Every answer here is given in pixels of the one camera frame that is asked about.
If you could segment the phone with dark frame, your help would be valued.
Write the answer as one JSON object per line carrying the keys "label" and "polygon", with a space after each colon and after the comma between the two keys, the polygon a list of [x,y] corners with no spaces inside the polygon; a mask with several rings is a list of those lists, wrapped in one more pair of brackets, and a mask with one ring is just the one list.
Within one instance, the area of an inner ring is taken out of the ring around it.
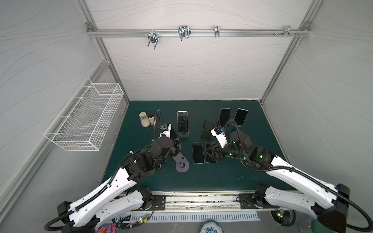
{"label": "phone with dark frame", "polygon": [[205,161],[208,164],[214,164],[216,163],[216,158],[215,158],[215,152],[213,149],[213,144],[210,142],[205,143]]}

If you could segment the phone with light green frame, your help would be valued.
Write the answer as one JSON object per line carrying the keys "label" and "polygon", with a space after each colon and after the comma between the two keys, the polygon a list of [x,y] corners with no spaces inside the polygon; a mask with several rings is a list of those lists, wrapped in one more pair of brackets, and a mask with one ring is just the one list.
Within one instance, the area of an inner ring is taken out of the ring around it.
{"label": "phone with light green frame", "polygon": [[193,163],[203,164],[205,162],[205,156],[203,151],[203,144],[201,142],[194,142],[192,144]]}

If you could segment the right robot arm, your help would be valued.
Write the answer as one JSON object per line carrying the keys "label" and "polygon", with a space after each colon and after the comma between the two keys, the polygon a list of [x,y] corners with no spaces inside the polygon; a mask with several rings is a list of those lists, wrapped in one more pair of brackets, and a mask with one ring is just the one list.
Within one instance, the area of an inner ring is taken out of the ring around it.
{"label": "right robot arm", "polygon": [[318,180],[287,163],[273,152],[252,144],[250,137],[243,132],[232,132],[226,136],[221,129],[211,130],[216,137],[209,150],[215,160],[224,157],[239,159],[249,170],[264,172],[290,186],[299,193],[290,193],[261,184],[250,201],[257,207],[281,206],[306,213],[316,218],[331,231],[344,233],[347,229],[350,189],[343,185],[333,185]]}

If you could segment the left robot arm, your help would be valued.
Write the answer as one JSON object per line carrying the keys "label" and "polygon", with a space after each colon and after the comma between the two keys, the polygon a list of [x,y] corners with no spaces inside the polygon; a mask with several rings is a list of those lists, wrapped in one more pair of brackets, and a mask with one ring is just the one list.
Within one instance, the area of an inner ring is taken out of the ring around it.
{"label": "left robot arm", "polygon": [[147,186],[141,186],[124,197],[119,194],[164,167],[170,156],[179,153],[179,139],[161,136],[150,145],[130,152],[116,167],[112,176],[86,196],[75,202],[63,202],[58,217],[46,224],[47,231],[62,233],[93,233],[118,215],[146,210],[153,201]]}

